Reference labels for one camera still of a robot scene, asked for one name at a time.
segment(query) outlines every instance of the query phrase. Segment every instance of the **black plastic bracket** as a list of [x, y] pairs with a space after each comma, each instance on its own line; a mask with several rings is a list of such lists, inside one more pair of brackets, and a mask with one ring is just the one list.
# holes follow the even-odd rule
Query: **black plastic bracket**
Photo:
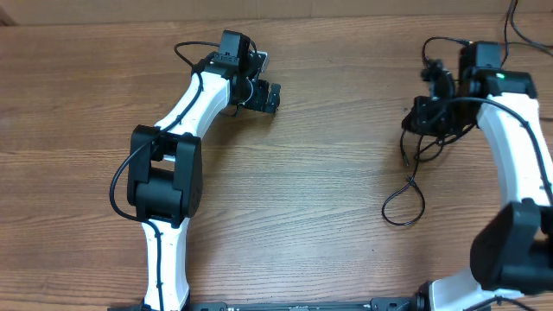
[[[185, 217], [194, 216], [200, 205], [200, 138], [138, 125], [130, 137], [130, 152], [139, 148], [129, 163], [127, 200], [136, 207], [140, 220], [159, 219], [178, 228]], [[175, 157], [174, 172], [151, 167], [150, 161], [161, 161], [164, 156]]]

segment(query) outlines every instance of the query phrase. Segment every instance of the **black joint housing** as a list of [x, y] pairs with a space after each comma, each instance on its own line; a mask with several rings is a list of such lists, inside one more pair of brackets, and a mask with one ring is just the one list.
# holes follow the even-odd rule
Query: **black joint housing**
[[[185, 217], [194, 216], [200, 204], [200, 138], [138, 125], [130, 138], [131, 154], [145, 143], [129, 163], [127, 200], [136, 207], [140, 220], [159, 219], [178, 228]], [[159, 162], [164, 156], [175, 157], [174, 172], [151, 167], [152, 160]]]
[[540, 227], [551, 230], [547, 208], [531, 199], [512, 202], [476, 237], [470, 269], [483, 289], [516, 289], [526, 295], [553, 289], [550, 240], [535, 239]]

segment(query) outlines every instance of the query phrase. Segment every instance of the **black wire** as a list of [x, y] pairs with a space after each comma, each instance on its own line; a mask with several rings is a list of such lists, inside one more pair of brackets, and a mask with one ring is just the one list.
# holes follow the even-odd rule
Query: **black wire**
[[[401, 134], [401, 138], [399, 139], [399, 148], [402, 150], [403, 155], [404, 155], [405, 131], [406, 130], [404, 130], [404, 132]], [[420, 155], [420, 153], [421, 153], [421, 143], [423, 142], [423, 137], [424, 137], [424, 135], [421, 135], [421, 137], [418, 140], [418, 144], [416, 145], [416, 153], [418, 155]], [[415, 169], [413, 170], [413, 174], [411, 174], [411, 176], [406, 176], [407, 177], [407, 183], [405, 184], [405, 186], [402, 187], [401, 189], [397, 190], [391, 196], [389, 196], [388, 199], [386, 199], [386, 201], [382, 205], [382, 211], [381, 211], [382, 218], [384, 218], [384, 220], [386, 220], [389, 224], [392, 224], [392, 225], [411, 225], [411, 224], [414, 224], [415, 222], [417, 222], [424, 214], [424, 210], [426, 208], [426, 201], [424, 200], [423, 192], [421, 191], [421, 189], [418, 187], [418, 185], [415, 182], [415, 175], [416, 175], [416, 171], [418, 170], [418, 164], [419, 164], [419, 160], [420, 160], [419, 158], [420, 158], [420, 156], [418, 156], [417, 159], [415, 160]], [[415, 191], [421, 197], [421, 201], [423, 203], [423, 207], [421, 208], [421, 212], [414, 219], [409, 220], [407, 222], [398, 223], [398, 222], [390, 220], [386, 216], [386, 206], [388, 205], [388, 203], [390, 203], [391, 200], [396, 198], [399, 194], [402, 194], [405, 191], [407, 191], [407, 189], [409, 189], [410, 187], [413, 187], [413, 189], [415, 189]]]
[[429, 66], [429, 58], [426, 56], [426, 46], [431, 42], [431, 41], [434, 41], [434, 40], [445, 40], [445, 41], [451, 41], [451, 42], [455, 42], [455, 43], [459, 43], [463, 46], [468, 46], [470, 44], [470, 40], [466, 40], [466, 39], [457, 39], [457, 38], [451, 38], [451, 37], [446, 37], [446, 36], [433, 36], [433, 37], [430, 37], [428, 38], [424, 44], [423, 44], [423, 51], [422, 51], [422, 57], [423, 57], [423, 65], [425, 68], [428, 68]]
[[505, 64], [505, 62], [507, 61], [507, 58], [509, 57], [509, 41], [507, 40], [507, 24], [511, 16], [512, 6], [513, 6], [513, 1], [511, 1], [511, 4], [509, 5], [509, 9], [505, 14], [505, 25], [503, 26], [503, 38], [505, 39], [505, 56], [503, 56], [503, 61], [501, 61], [501, 66]]
[[543, 44], [541, 42], [537, 42], [537, 41], [533, 41], [531, 40], [530, 38], [528, 38], [527, 36], [523, 35], [520, 30], [518, 30], [518, 27], [517, 25], [515, 24], [515, 19], [514, 19], [514, 16], [515, 16], [515, 10], [517, 9], [517, 5], [518, 5], [518, 0], [511, 0], [511, 6], [512, 6], [512, 10], [511, 10], [511, 15], [510, 15], [510, 20], [511, 20], [511, 27], [512, 29], [517, 33], [517, 35], [524, 41], [530, 43], [530, 44], [535, 44], [535, 45], [538, 45], [538, 46], [541, 46], [541, 47], [544, 47], [544, 48], [553, 48], [553, 45], [546, 45], [546, 44]]
[[[509, 57], [509, 52], [510, 52], [509, 46], [511, 44], [529, 46], [529, 47], [538, 49], [541, 52], [543, 52], [543, 53], [545, 53], [549, 56], [553, 56], [553, 53], [549, 50], [550, 48], [553, 48], [553, 45], [545, 45], [543, 43], [533, 41], [530, 38], [528, 38], [527, 36], [523, 35], [520, 32], [520, 30], [518, 30], [518, 27], [517, 27], [517, 25], [515, 24], [515, 21], [514, 21], [514, 15], [515, 15], [515, 10], [517, 9], [517, 5], [518, 5], [518, 0], [511, 0], [511, 3], [509, 4], [509, 10], [507, 10], [507, 13], [505, 15], [505, 25], [503, 27], [503, 36], [504, 36], [504, 43], [503, 44], [505, 45], [505, 56], [503, 57], [503, 61], [501, 62], [501, 66], [503, 66], [505, 64], [505, 62], [507, 61], [507, 58]], [[509, 42], [507, 40], [507, 25], [508, 25], [509, 22], [511, 23], [511, 27], [515, 31], [515, 33], [517, 33], [517, 35], [522, 40], [524, 40], [526, 42]]]
[[[497, 108], [500, 108], [502, 111], [507, 112], [511, 116], [515, 117], [522, 124], [522, 126], [524, 127], [524, 129], [528, 133], [528, 136], [530, 137], [530, 140], [532, 142], [532, 147], [533, 147], [534, 152], [536, 154], [537, 165], [538, 165], [540, 175], [541, 175], [541, 178], [542, 178], [542, 182], [543, 182], [543, 189], [545, 190], [545, 193], [547, 194], [547, 197], [548, 197], [548, 200], [549, 200], [550, 204], [553, 205], [553, 192], [551, 191], [551, 184], [550, 184], [549, 179], [547, 177], [547, 172], [545, 170], [545, 164], [543, 162], [543, 156], [542, 156], [542, 153], [540, 151], [536, 135], [534, 134], [533, 130], [531, 129], [530, 124], [526, 120], [524, 120], [518, 113], [516, 113], [514, 110], [512, 110], [511, 108], [509, 108], [505, 105], [502, 105], [502, 104], [500, 104], [496, 101], [493, 101], [491, 99], [487, 99], [487, 98], [461, 97], [461, 98], [446, 99], [443, 103], [443, 107], [445, 109], [447, 109], [447, 108], [449, 108], [449, 106], [451, 106], [453, 104], [466, 103], [467, 101], [473, 101], [473, 102], [478, 102], [478, 103], [481, 103], [481, 104], [493, 105]], [[416, 174], [416, 171], [418, 169], [419, 162], [428, 162], [428, 161], [432, 161], [432, 160], [436, 159], [441, 154], [441, 152], [443, 151], [443, 146], [456, 142], [461, 137], [465, 136], [475, 125], [476, 124], [469, 125], [466, 129], [464, 129], [462, 131], [462, 133], [459, 136], [451, 138], [447, 141], [446, 141], [446, 138], [448, 138], [447, 136], [445, 136], [443, 138], [439, 137], [434, 142], [430, 143], [428, 146], [426, 146], [423, 149], [421, 149], [421, 142], [423, 140], [423, 136], [421, 136], [421, 138], [419, 139], [419, 143], [416, 147], [416, 154], [414, 156], [416, 162], [415, 162], [415, 170], [413, 171], [413, 175], [411, 177], [407, 177], [407, 180], [408, 180], [407, 184], [404, 187], [402, 187], [401, 189], [399, 189], [398, 191], [396, 191], [394, 194], [392, 194], [390, 197], [388, 197], [388, 199], [386, 199], [385, 203], [382, 205], [382, 217], [388, 223], [390, 223], [392, 225], [411, 225], [411, 224], [415, 223], [416, 221], [418, 221], [423, 216], [424, 210], [426, 208], [425, 199], [424, 199], [424, 195], [421, 192], [420, 188], [415, 183], [415, 174]], [[404, 150], [405, 131], [406, 130], [404, 130], [404, 132], [401, 135], [401, 138], [399, 139], [399, 147], [400, 147], [400, 150], [401, 150], [402, 157], [405, 160], [405, 163], [407, 165], [409, 165], [409, 162], [406, 160], [407, 157], [405, 155], [405, 150]], [[426, 151], [427, 149], [429, 149], [430, 147], [432, 147], [433, 145], [438, 145], [440, 147], [438, 152], [435, 155], [428, 158], [428, 159], [421, 159], [421, 154], [424, 151]], [[423, 207], [421, 209], [421, 212], [418, 214], [418, 216], [416, 216], [416, 218], [414, 218], [413, 220], [410, 220], [408, 222], [405, 222], [405, 223], [397, 223], [397, 222], [391, 221], [385, 214], [386, 205], [391, 200], [393, 200], [395, 197], [397, 197], [399, 194], [402, 194], [407, 189], [409, 189], [409, 187], [411, 187], [411, 186], [416, 190], [416, 192], [420, 195], [420, 197], [422, 199]]]
[[181, 42], [181, 43], [175, 44], [175, 47], [173, 48], [175, 53], [181, 58], [181, 60], [184, 60], [192, 68], [194, 68], [194, 64], [192, 63], [192, 61], [188, 60], [188, 58], [184, 57], [184, 55], [182, 55], [181, 52], [179, 52], [180, 47], [184, 47], [184, 46], [187, 46], [187, 45], [205, 45], [205, 46], [210, 46], [210, 47], [218, 47], [219, 46], [218, 43], [205, 42], [205, 41], [187, 41], [187, 42]]
[[138, 152], [140, 152], [146, 146], [148, 146], [149, 144], [152, 144], [155, 140], [157, 140], [161, 136], [161, 134], [170, 131], [177, 124], [179, 124], [182, 121], [182, 119], [186, 116], [186, 114], [190, 111], [190, 109], [192, 109], [195, 102], [200, 97], [201, 92], [203, 91], [203, 79], [201, 78], [201, 74], [196, 72], [195, 69], [194, 69], [194, 64], [190, 60], [188, 60], [186, 57], [184, 57], [184, 55], [182, 55], [178, 51], [179, 47], [187, 46], [187, 45], [208, 45], [208, 46], [213, 46], [213, 47], [218, 47], [219, 46], [219, 44], [217, 44], [217, 43], [203, 42], [203, 41], [181, 42], [181, 43], [178, 43], [178, 44], [175, 45], [175, 47], [174, 47], [175, 53], [182, 60], [184, 60], [189, 66], [191, 66], [192, 70], [193, 70], [193, 73], [195, 73], [198, 76], [198, 82], [199, 82], [198, 91], [195, 93], [194, 97], [190, 101], [190, 104], [182, 111], [181, 114], [179, 114], [177, 116], [175, 121], [173, 121], [170, 125], [168, 125], [164, 129], [160, 130], [151, 140], [144, 143], [143, 145], [138, 147], [133, 153], [131, 153], [129, 156], [127, 156], [127, 158], [123, 161], [123, 163], [121, 163], [121, 166], [119, 166], [118, 170], [113, 175], [113, 179], [111, 179], [111, 185], [110, 185], [110, 203], [111, 203], [111, 207], [113, 208], [115, 213], [117, 213], [119, 216], [122, 216], [123, 218], [129, 219], [129, 220], [133, 220], [133, 221], [137, 221], [137, 222], [143, 222], [144, 224], [149, 225], [154, 230], [155, 237], [156, 237], [156, 244], [157, 244], [157, 247], [156, 247], [157, 248], [157, 259], [156, 259], [156, 282], [157, 282], [157, 285], [156, 286], [157, 286], [157, 293], [159, 295], [159, 306], [160, 306], [161, 311], [164, 310], [164, 308], [163, 308], [163, 290], [162, 290], [162, 238], [161, 238], [161, 233], [159, 232], [159, 229], [157, 228], [157, 226], [154, 223], [152, 223], [151, 221], [149, 221], [149, 220], [141, 221], [140, 219], [138, 219], [138, 217], [129, 215], [128, 213], [125, 213], [125, 212], [121, 211], [121, 209], [117, 205], [117, 202], [115, 201], [115, 187], [116, 187], [116, 185], [118, 183], [118, 180], [119, 180], [119, 177], [123, 173], [124, 169], [129, 165], [130, 160], [132, 160], [132, 158], [135, 157], [138, 154]]
[[514, 299], [511, 299], [511, 298], [505, 298], [505, 297], [501, 297], [501, 296], [495, 296], [493, 298], [490, 298], [486, 301], [483, 301], [479, 304], [476, 304], [470, 308], [466, 308], [464, 311], [478, 311], [484, 307], [488, 307], [489, 305], [491, 305], [492, 303], [496, 302], [498, 305], [501, 305], [501, 302], [508, 302], [508, 303], [511, 303], [512, 305], [515, 305], [523, 310], [526, 310], [526, 311], [536, 311], [536, 309], [534, 308], [530, 308], [528, 306], [526, 306], [525, 304], [523, 304], [522, 302], [519, 302], [519, 301], [516, 301]]

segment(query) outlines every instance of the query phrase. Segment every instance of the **wooden table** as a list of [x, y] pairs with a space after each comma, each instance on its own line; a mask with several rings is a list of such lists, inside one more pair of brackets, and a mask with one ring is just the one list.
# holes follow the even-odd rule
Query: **wooden table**
[[[496, 168], [481, 132], [422, 165], [427, 211], [387, 225], [380, 207], [410, 173], [400, 122], [432, 35], [500, 40], [503, 16], [395, 16], [287, 21], [159, 22], [0, 29], [0, 309], [102, 310], [139, 302], [146, 253], [139, 224], [108, 201], [137, 124], [152, 125], [188, 88], [178, 41], [248, 34], [282, 84], [275, 117], [218, 116], [203, 141], [204, 194], [191, 221], [193, 301], [358, 301], [411, 295], [468, 265], [474, 236], [499, 210]], [[518, 15], [553, 41], [551, 14]], [[456, 68], [459, 47], [428, 53]], [[184, 49], [194, 61], [210, 48]], [[553, 59], [513, 48], [541, 113], [553, 117]], [[553, 143], [553, 125], [543, 124]], [[406, 138], [408, 151], [416, 137]], [[126, 206], [125, 180], [118, 202]], [[415, 194], [390, 213], [418, 213]], [[126, 207], [132, 213], [132, 207]], [[527, 301], [553, 308], [553, 296]]]

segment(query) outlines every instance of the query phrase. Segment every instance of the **robotic arm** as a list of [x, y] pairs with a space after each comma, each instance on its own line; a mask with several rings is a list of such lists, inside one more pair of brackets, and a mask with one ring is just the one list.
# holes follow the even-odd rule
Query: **robotic arm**
[[[130, 152], [140, 152], [130, 161], [127, 194], [137, 208], [137, 219], [144, 222], [149, 286], [143, 304], [125, 310], [472, 311], [488, 309], [499, 299], [553, 290], [553, 245], [535, 240], [537, 230], [547, 236], [553, 233], [548, 177], [553, 176], [553, 162], [539, 126], [537, 93], [528, 73], [501, 69], [501, 46], [474, 42], [461, 50], [458, 87], [440, 61], [430, 62], [423, 79], [432, 85], [431, 95], [415, 98], [402, 122], [404, 129], [419, 135], [460, 136], [472, 124], [486, 135], [498, 166], [501, 210], [474, 240], [469, 267], [425, 283], [412, 297], [190, 305], [184, 264], [188, 221], [201, 197], [200, 140], [214, 116], [228, 105], [269, 113], [279, 105], [280, 86], [273, 85], [269, 93], [269, 84], [258, 79], [268, 55], [251, 53], [248, 46], [247, 37], [225, 31], [219, 52], [197, 65], [189, 90], [173, 111], [156, 127], [139, 125], [132, 134]], [[186, 116], [170, 130], [160, 130], [180, 117], [200, 87]], [[151, 161], [162, 159], [174, 161], [175, 171], [151, 167]]]
[[[133, 131], [127, 199], [143, 222], [149, 284], [141, 305], [110, 310], [188, 307], [186, 239], [202, 192], [201, 138], [228, 105], [268, 113], [280, 105], [280, 85], [269, 92], [269, 83], [258, 78], [269, 55], [252, 52], [250, 43], [245, 35], [225, 30], [219, 52], [194, 67], [190, 87], [176, 107], [156, 126], [138, 125]], [[163, 159], [175, 163], [173, 172], [152, 168], [151, 161]]]
[[502, 200], [498, 216], [473, 242], [470, 267], [422, 286], [411, 301], [415, 310], [477, 310], [553, 289], [550, 241], [535, 240], [538, 229], [552, 233], [553, 162], [531, 77], [501, 70], [501, 48], [475, 42], [461, 50], [456, 94], [451, 74], [439, 61], [430, 65], [423, 77], [432, 83], [433, 97], [416, 98], [403, 122], [407, 130], [438, 137], [459, 135], [475, 122], [498, 167]]

